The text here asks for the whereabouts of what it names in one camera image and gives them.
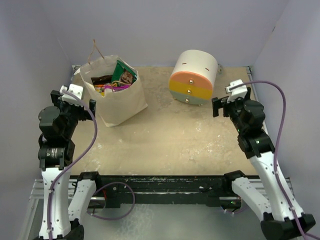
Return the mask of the green snack bag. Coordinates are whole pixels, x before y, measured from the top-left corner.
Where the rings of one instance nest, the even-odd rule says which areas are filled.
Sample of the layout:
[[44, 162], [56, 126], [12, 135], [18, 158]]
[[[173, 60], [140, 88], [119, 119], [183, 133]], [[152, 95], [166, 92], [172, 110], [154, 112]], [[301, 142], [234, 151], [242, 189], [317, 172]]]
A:
[[137, 74], [121, 60], [116, 61], [116, 66], [111, 78], [111, 83], [116, 86], [132, 85], [137, 80]]

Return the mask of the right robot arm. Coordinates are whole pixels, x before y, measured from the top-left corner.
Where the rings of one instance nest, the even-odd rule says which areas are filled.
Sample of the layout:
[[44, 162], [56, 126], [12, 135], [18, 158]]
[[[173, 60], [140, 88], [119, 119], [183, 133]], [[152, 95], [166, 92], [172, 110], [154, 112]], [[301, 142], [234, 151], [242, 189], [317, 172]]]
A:
[[276, 149], [263, 130], [264, 106], [250, 98], [247, 87], [238, 95], [213, 98], [213, 116], [223, 110], [235, 126], [240, 149], [250, 161], [261, 180], [265, 195], [251, 185], [241, 172], [226, 173], [222, 190], [228, 196], [238, 195], [256, 214], [267, 240], [291, 240], [306, 234], [316, 221], [296, 202], [279, 163], [274, 159]]

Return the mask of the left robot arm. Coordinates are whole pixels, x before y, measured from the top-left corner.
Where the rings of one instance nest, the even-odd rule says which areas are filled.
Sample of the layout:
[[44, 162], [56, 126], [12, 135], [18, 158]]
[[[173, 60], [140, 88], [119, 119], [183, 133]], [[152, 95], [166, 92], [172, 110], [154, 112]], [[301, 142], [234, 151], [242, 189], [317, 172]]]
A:
[[69, 201], [69, 180], [75, 144], [73, 133], [79, 121], [95, 119], [96, 101], [83, 101], [82, 87], [62, 86], [50, 93], [52, 105], [38, 114], [41, 135], [38, 139], [39, 167], [43, 181], [43, 214], [39, 240], [82, 240], [84, 227], [81, 219], [91, 196], [103, 191], [98, 173], [84, 173], [75, 195], [80, 199]]

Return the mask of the purple candy bag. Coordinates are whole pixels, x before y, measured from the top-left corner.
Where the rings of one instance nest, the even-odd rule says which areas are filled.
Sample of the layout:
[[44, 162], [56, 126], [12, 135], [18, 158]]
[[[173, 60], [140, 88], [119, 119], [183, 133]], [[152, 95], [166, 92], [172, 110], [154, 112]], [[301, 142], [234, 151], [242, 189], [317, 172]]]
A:
[[125, 89], [128, 89], [131, 85], [130, 84], [125, 84], [125, 85], [114, 85], [114, 84], [105, 84], [101, 88], [103, 92], [119, 92]]

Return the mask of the orange snack packet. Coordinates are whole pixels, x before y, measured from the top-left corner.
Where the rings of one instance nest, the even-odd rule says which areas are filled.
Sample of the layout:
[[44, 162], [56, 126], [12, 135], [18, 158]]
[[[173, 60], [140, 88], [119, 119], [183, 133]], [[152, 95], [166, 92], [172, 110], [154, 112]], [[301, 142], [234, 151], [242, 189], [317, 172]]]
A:
[[108, 93], [112, 92], [112, 89], [109, 88], [109, 85], [95, 85], [94, 89], [98, 92], [101, 96], [105, 96]]

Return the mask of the brown Kettle chips bag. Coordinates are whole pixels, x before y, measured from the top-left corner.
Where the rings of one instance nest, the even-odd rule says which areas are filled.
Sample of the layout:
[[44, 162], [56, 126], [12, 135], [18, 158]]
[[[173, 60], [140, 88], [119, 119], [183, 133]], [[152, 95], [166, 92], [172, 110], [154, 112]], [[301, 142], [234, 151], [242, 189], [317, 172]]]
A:
[[112, 82], [112, 75], [103, 75], [99, 77], [92, 77], [91, 81], [92, 84], [95, 85], [106, 85]]

